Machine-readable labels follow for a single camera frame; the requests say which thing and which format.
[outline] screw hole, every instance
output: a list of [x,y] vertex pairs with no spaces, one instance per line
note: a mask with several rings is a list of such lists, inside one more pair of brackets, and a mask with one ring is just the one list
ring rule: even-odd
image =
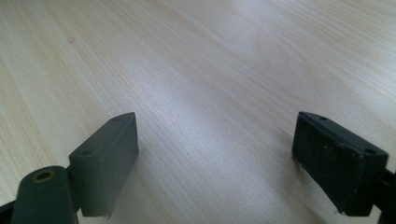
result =
[[91,154],[92,154],[92,152],[89,150],[82,151],[82,153],[81,153],[81,155],[83,155],[83,156],[89,156]]
[[368,154],[375,154],[375,151],[370,148],[366,148],[364,149],[364,151],[367,152]]
[[52,170],[42,171],[33,177],[33,182],[35,182],[37,184],[43,183],[43,182],[46,182],[46,181],[52,179],[54,175],[55,175],[55,172]]

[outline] wooden tabletop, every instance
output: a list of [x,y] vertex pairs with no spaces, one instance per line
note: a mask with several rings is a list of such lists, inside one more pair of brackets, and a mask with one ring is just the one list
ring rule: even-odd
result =
[[396,2],[1,0],[0,203],[134,111],[116,212],[80,223],[376,223],[291,158],[299,111],[396,169]]

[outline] light wood surface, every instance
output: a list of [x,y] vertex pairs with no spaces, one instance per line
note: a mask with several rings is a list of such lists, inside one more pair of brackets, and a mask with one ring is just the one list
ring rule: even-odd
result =
[[141,153],[116,213],[80,223],[376,223],[291,159],[297,113],[389,153],[396,2],[0,0],[0,203],[134,111]]

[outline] wooden table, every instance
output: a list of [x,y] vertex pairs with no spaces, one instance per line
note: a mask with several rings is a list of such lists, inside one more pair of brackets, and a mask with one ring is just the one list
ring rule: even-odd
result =
[[291,159],[299,111],[396,169],[396,2],[1,0],[0,203],[134,111],[138,161],[109,221],[376,223]]

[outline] wood grain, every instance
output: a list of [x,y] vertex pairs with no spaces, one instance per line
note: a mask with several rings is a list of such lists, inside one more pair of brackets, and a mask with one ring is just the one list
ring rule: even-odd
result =
[[134,111],[108,223],[376,223],[337,214],[290,151],[309,111],[396,169],[395,24],[392,0],[1,0],[0,203]]

